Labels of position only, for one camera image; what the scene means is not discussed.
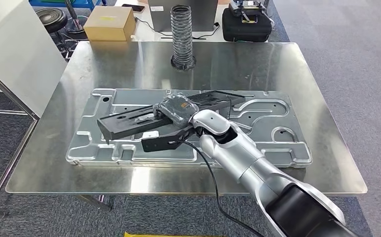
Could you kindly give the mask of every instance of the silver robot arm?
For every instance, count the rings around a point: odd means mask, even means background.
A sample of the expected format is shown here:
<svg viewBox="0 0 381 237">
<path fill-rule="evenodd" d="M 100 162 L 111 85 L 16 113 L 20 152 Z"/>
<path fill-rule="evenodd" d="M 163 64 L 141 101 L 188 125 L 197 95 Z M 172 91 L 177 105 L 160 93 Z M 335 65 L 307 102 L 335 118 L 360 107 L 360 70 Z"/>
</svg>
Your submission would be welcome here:
<svg viewBox="0 0 381 237">
<path fill-rule="evenodd" d="M 357 236 L 345 227 L 343 213 L 333 202 L 267 161 L 237 124 L 212 110 L 196 113 L 190 122 L 204 131 L 202 150 L 250 192 L 276 236 Z"/>
</svg>

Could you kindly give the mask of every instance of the black cable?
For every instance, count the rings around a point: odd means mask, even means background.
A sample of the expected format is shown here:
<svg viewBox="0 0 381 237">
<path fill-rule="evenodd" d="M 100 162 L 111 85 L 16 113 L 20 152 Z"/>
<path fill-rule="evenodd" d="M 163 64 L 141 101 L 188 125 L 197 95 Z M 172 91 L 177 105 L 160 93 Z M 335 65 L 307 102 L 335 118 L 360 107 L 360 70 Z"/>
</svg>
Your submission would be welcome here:
<svg viewBox="0 0 381 237">
<path fill-rule="evenodd" d="M 140 18 L 138 18 L 136 16 L 134 16 L 134 18 L 139 20 L 139 21 L 141 21 L 142 23 L 147 24 L 150 27 L 150 29 L 152 29 L 152 31 L 166 36 L 166 37 L 161 37 L 162 39 L 172 39 L 172 36 L 170 36 L 170 35 L 166 35 L 165 33 L 160 32 L 160 31 L 155 31 L 155 29 L 153 27 L 151 27 L 150 24 L 147 21 L 143 21 L 143 20 L 141 20 Z M 217 26 L 217 28 L 214 30 L 214 32 L 212 34 L 210 34 L 210 35 L 204 35 L 204 36 L 199 36 L 199 37 L 193 37 L 192 36 L 192 39 L 193 40 L 205 40 L 205 39 L 203 39 L 203 37 L 213 36 L 215 34 L 215 32 L 220 28 L 220 24 L 218 24 L 218 22 L 216 22 L 214 25 Z"/>
<path fill-rule="evenodd" d="M 146 23 L 146 24 L 150 27 L 150 29 L 152 29 L 152 31 L 157 32 L 157 33 L 160 33 L 160 34 L 162 34 L 162 35 L 164 35 L 164 36 L 172 37 L 172 36 L 170 36 L 170 35 L 166 35 L 166 34 L 163 33 L 163 32 L 155 31 L 154 28 L 151 27 L 151 26 L 150 26 L 150 23 L 148 23 L 147 21 L 142 21 L 140 18 L 138 18 L 138 17 L 136 17 L 136 16 L 135 16 L 134 18 L 137 19 L 137 20 L 139 20 L 139 21 L 141 21 L 142 23 Z"/>
<path fill-rule="evenodd" d="M 227 98 L 230 100 L 230 111 L 229 111 L 229 115 L 227 116 L 227 120 L 229 120 L 229 116 L 231 115 L 232 101 L 229 96 L 227 96 Z"/>
<path fill-rule="evenodd" d="M 264 237 L 262 234 L 260 234 L 259 232 L 257 232 L 255 229 L 251 228 L 250 226 L 244 224 L 243 222 L 241 222 L 240 220 L 230 216 L 228 213 L 226 213 L 221 205 L 220 205 L 220 196 L 218 194 L 218 187 L 217 187 L 217 180 L 215 179 L 215 176 L 214 176 L 214 172 L 212 172 L 212 169 L 211 169 L 211 166 L 209 165 L 208 161 L 206 160 L 205 156 L 203 155 L 203 153 L 196 147 L 194 146 L 192 143 L 189 143 L 187 141 L 182 141 L 184 144 L 192 147 L 202 158 L 203 160 L 205 161 L 206 165 L 208 166 L 208 169 L 209 169 L 209 172 L 211 173 L 211 177 L 212 177 L 212 181 L 214 182 L 214 186 L 215 186 L 215 195 L 217 197 L 217 205 L 218 205 L 218 209 L 220 210 L 220 212 L 225 216 L 227 217 L 228 219 L 234 221 L 235 223 L 241 225 L 242 227 L 248 229 L 249 231 L 251 231 L 254 235 L 258 236 L 258 237 Z"/>
<path fill-rule="evenodd" d="M 217 32 L 217 30 L 220 28 L 220 24 L 216 23 L 215 25 L 218 25 L 217 28 L 214 30 L 213 33 L 211 33 L 210 35 L 203 35 L 203 36 L 199 36 L 199 37 L 195 37 L 193 38 L 194 40 L 202 40 L 203 37 L 210 37 L 210 36 L 213 36 L 215 34 L 215 32 Z"/>
</svg>

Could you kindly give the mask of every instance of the brown box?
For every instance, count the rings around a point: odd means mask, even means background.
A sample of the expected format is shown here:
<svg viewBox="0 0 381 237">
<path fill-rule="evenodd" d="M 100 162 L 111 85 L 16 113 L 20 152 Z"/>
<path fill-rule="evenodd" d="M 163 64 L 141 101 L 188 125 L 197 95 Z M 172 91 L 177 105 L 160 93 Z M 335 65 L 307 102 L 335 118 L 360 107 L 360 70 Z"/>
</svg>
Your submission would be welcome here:
<svg viewBox="0 0 381 237">
<path fill-rule="evenodd" d="M 132 8 L 96 6 L 84 24 L 90 41 L 130 41 L 135 31 Z"/>
</svg>

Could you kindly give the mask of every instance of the blue object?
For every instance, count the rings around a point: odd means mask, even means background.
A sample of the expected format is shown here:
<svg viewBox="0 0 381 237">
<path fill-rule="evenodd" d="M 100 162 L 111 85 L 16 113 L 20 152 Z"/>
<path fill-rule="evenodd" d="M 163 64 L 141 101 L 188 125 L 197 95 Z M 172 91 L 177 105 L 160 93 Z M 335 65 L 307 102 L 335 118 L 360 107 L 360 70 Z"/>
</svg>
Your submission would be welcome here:
<svg viewBox="0 0 381 237">
<path fill-rule="evenodd" d="M 101 2 L 106 2 L 106 0 L 98 0 L 96 5 L 100 5 Z M 66 7 L 65 3 L 58 2 L 41 2 L 41 0 L 30 0 L 31 6 L 44 6 L 44 7 Z M 93 0 L 76 0 L 72 3 L 74 8 L 89 8 L 91 11 L 95 8 Z"/>
</svg>

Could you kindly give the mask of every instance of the coiled spring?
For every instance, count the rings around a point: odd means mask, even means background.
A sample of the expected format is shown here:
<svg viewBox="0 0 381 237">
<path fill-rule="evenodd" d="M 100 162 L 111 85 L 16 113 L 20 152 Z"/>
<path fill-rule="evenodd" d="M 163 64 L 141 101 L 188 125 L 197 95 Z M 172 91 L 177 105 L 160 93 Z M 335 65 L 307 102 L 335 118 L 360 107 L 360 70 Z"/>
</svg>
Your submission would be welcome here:
<svg viewBox="0 0 381 237">
<path fill-rule="evenodd" d="M 193 68 L 196 63 L 192 49 L 191 7 L 186 5 L 172 7 L 170 20 L 173 38 L 171 64 L 177 70 L 187 71 Z"/>
</svg>

